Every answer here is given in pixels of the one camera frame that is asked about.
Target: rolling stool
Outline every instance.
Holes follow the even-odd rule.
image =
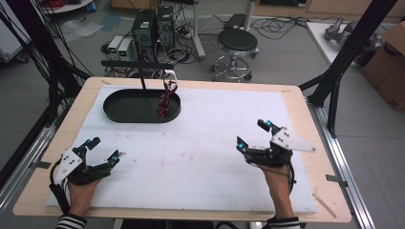
[[[251,79],[249,65],[237,55],[251,54],[254,58],[258,44],[256,37],[248,31],[228,29],[218,34],[217,42],[218,46],[230,55],[221,56],[211,65],[211,71],[216,73],[213,81],[217,80],[217,76],[237,79],[238,82],[242,77]]]

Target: wooden table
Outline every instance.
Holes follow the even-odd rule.
[[[201,81],[180,81],[182,88],[188,89],[219,89],[281,93],[288,109],[291,125],[296,134],[311,142],[317,149],[315,154],[301,154],[306,167],[311,190],[318,212],[313,215],[301,215],[301,221],[348,222],[352,219],[347,202],[339,184],[326,180],[326,175],[334,175],[325,147],[316,130],[309,113],[307,103],[296,86],[262,85],[244,83],[219,83]],[[123,78],[93,77],[87,80],[74,105],[57,131],[42,161],[55,163],[60,155],[70,148],[75,141],[87,113],[93,106],[100,88],[103,85],[140,86],[139,80]],[[146,80],[148,87],[161,87],[161,80]],[[13,212],[18,216],[55,216],[61,215],[58,207],[47,206],[45,203],[51,194],[48,188],[51,169],[37,168]],[[210,212],[180,211],[123,208],[92,208],[88,217],[96,218],[132,218],[132,219],[201,219],[201,220],[244,220],[263,221],[268,214],[257,212]]]

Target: black tray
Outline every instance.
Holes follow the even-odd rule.
[[[107,117],[119,123],[165,123],[175,119],[181,110],[177,94],[170,95],[170,106],[166,115],[159,118],[160,96],[164,90],[125,89],[110,94],[104,101]]]

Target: striped sleeve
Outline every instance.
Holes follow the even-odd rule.
[[[84,229],[87,220],[72,214],[66,214],[60,217],[59,223],[55,229]]]
[[[267,225],[263,229],[300,229],[300,220],[295,218],[277,219],[273,217],[267,221]]]

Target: black stool seat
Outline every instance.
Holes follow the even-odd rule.
[[[257,47],[257,39],[248,31],[228,29],[218,34],[218,42],[234,52],[249,52]]]

